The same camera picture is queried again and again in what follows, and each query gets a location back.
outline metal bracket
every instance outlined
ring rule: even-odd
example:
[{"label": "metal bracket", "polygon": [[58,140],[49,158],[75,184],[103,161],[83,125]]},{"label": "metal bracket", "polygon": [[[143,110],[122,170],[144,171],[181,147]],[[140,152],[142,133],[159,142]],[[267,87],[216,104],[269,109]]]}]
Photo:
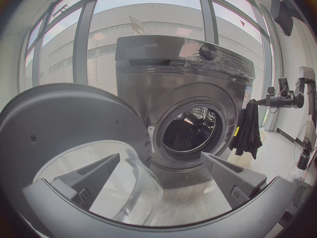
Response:
[{"label": "metal bracket", "polygon": [[264,187],[264,174],[239,167],[210,153],[201,152],[200,160],[232,208],[246,203]]},{"label": "metal bracket", "polygon": [[244,204],[250,199],[237,186],[233,187],[231,196],[239,205]]},{"label": "metal bracket", "polygon": [[154,132],[154,129],[155,127],[154,126],[149,126],[147,128],[147,131],[150,135],[150,142],[151,142],[151,147],[152,147],[152,153],[155,153],[155,150],[154,150],[154,145],[153,145],[153,132]]},{"label": "metal bracket", "polygon": [[55,177],[51,185],[69,200],[89,210],[119,162],[119,153],[109,155],[90,165]]}]

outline plastic wrap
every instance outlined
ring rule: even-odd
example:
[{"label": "plastic wrap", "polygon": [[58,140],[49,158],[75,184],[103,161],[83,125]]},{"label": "plastic wrap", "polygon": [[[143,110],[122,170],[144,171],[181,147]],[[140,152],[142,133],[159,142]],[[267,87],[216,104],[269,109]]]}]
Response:
[{"label": "plastic wrap", "polygon": [[254,64],[251,60],[232,52],[228,49],[215,46],[216,58],[205,60],[200,54],[200,48],[204,42],[184,39],[184,45],[179,56],[185,61],[172,61],[170,67],[192,67],[196,69],[210,69],[224,72],[233,76],[244,77],[248,80],[255,79]]}]

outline screw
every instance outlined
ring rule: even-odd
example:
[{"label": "screw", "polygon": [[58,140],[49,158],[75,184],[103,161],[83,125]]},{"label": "screw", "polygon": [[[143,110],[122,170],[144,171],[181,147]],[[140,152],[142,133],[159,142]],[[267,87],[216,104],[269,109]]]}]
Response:
[{"label": "screw", "polygon": [[36,136],[35,135],[31,135],[31,141],[35,142],[36,141]]}]

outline warning sticker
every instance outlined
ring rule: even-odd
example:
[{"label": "warning sticker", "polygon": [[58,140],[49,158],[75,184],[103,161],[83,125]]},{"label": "warning sticker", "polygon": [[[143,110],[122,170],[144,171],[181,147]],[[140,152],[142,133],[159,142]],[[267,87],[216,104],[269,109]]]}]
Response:
[{"label": "warning sticker", "polygon": [[245,87],[245,93],[244,93],[244,99],[243,99],[243,104],[242,104],[242,109],[247,108],[247,104],[251,100],[251,94],[252,94],[252,87],[251,86],[246,86]]},{"label": "warning sticker", "polygon": [[238,134],[239,128],[240,128],[240,127],[237,127],[236,132],[235,132],[235,134],[233,135],[234,137]]}]

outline vent grille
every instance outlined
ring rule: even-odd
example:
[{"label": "vent grille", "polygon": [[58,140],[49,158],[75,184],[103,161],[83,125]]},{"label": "vent grille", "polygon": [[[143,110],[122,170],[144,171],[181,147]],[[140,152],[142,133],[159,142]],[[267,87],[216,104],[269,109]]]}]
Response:
[{"label": "vent grille", "polygon": [[305,189],[307,189],[307,187],[305,187],[303,185],[298,186],[297,189],[296,189],[296,193],[295,193],[295,195],[293,197],[293,205],[296,208],[298,208],[298,206],[299,206],[300,199],[301,199]]}]

